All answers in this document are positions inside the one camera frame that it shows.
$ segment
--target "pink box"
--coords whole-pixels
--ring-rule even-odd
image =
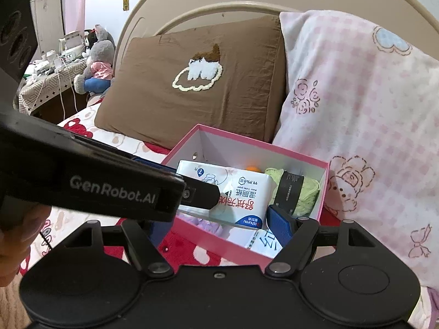
[[[314,178],[320,183],[320,193],[309,217],[320,219],[328,183],[327,162],[203,125],[195,126],[166,156],[162,164],[177,168],[181,160],[238,169],[245,169],[249,165],[261,170],[282,168],[294,174]],[[221,237],[218,237],[176,217],[173,231],[237,265],[260,265],[265,268],[280,250],[279,243],[266,230],[225,227]]]

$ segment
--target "cloud embroidery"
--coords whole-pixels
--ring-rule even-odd
[[[201,78],[202,80],[209,80],[210,82],[204,85],[184,87],[179,84],[179,80],[186,72],[188,81]],[[172,83],[172,87],[180,89],[183,92],[188,92],[190,90],[194,92],[208,90],[221,77],[222,72],[223,67],[220,64],[220,47],[217,44],[214,44],[211,52],[197,53],[189,60],[189,66],[179,72]]]
[[[412,46],[410,44],[383,27],[375,27],[372,38],[378,50],[382,52],[396,52],[401,56],[408,56],[411,53]]]

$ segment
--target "patterned tablecloth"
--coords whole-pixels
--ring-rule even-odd
[[[85,68],[85,60],[70,63],[66,68],[60,71],[59,74],[53,73],[21,89],[18,94],[20,112],[30,115],[45,102],[69,89],[73,84],[75,76],[82,74]]]

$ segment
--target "bed headboard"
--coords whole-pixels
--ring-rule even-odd
[[[264,13],[311,9],[363,17],[439,59],[439,23],[417,0],[140,0],[119,37],[115,70],[133,37],[250,19]]]

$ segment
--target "stuffed animal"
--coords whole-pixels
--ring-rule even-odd
[[[87,35],[84,38],[86,50],[82,53],[83,58],[87,58],[90,55],[91,48],[99,41],[110,41],[116,49],[113,37],[100,24],[95,25],[93,30],[84,30],[84,32]]]
[[[83,52],[83,58],[87,58],[90,55],[90,49],[97,42],[96,30],[84,30],[87,34],[85,35],[85,52]]]
[[[114,46],[111,41],[98,41],[90,49],[87,67],[73,82],[78,94],[102,94],[111,85],[113,78]]]

